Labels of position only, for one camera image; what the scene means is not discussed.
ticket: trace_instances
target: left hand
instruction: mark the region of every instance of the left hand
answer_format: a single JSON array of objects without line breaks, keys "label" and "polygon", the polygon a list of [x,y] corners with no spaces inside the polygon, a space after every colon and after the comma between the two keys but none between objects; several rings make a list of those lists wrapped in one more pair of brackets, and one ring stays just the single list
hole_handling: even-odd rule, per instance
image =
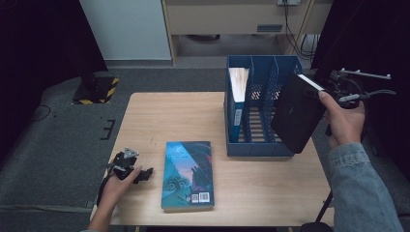
[{"label": "left hand", "polygon": [[108,205],[115,207],[115,205],[121,200],[128,188],[132,185],[133,180],[139,175],[141,166],[136,167],[130,175],[124,179],[118,179],[117,175],[112,175],[105,184],[102,191],[101,205]]}]

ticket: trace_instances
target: gray carpet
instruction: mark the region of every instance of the gray carpet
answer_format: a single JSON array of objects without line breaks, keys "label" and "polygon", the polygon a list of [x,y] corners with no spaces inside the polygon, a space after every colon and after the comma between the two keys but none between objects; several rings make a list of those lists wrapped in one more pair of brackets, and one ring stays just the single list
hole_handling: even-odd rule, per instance
[{"label": "gray carpet", "polygon": [[[111,70],[111,73],[120,81],[106,104],[72,104],[79,78],[46,90],[44,106],[39,107],[33,116],[35,122],[15,144],[12,157],[0,172],[1,206],[61,206],[72,213],[33,208],[1,211],[0,232],[84,229],[91,212],[86,204],[97,195],[104,172],[102,165],[110,157],[131,94],[224,91],[225,83],[225,69],[133,69]],[[111,125],[108,120],[115,120],[113,132],[109,139],[102,140],[107,136],[104,128]],[[329,146],[325,128],[326,124],[321,122],[313,141],[327,172]],[[389,159],[370,157],[391,191],[397,210],[410,213],[409,183]],[[410,231],[407,218],[401,221],[406,231]],[[112,231],[123,229],[111,227]]]}]

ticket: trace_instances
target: human arm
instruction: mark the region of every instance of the human arm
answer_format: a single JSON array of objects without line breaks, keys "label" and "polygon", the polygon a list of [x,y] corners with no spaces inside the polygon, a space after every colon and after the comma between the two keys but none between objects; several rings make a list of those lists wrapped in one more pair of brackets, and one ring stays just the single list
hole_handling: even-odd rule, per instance
[{"label": "human arm", "polygon": [[108,231],[112,212],[115,206],[126,193],[133,180],[138,176],[141,167],[136,167],[130,175],[121,181],[116,175],[112,175],[105,184],[102,191],[102,198],[97,211],[91,219],[88,230],[105,232]]},{"label": "human arm", "polygon": [[365,108],[343,109],[322,92],[332,136],[329,154],[335,231],[403,231],[386,186],[361,144]]}]

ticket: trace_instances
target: barcode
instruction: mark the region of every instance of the barcode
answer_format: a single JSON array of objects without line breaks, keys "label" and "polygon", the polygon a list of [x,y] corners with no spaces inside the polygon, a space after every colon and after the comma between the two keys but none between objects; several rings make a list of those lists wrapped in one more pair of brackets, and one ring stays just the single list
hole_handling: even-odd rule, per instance
[{"label": "barcode", "polygon": [[210,202],[209,192],[199,192],[199,202]]},{"label": "barcode", "polygon": [[191,200],[192,203],[198,203],[198,202],[199,202],[199,200],[198,200],[198,194],[193,194],[193,195],[190,197],[190,200]]}]

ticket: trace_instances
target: power outlet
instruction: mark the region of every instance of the power outlet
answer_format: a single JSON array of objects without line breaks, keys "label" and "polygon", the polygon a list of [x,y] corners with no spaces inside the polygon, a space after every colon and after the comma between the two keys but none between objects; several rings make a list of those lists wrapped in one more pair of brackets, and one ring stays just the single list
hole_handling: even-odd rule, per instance
[{"label": "power outlet", "polygon": [[288,6],[298,6],[301,5],[301,0],[278,0],[278,5],[283,6],[284,2],[287,2]]}]

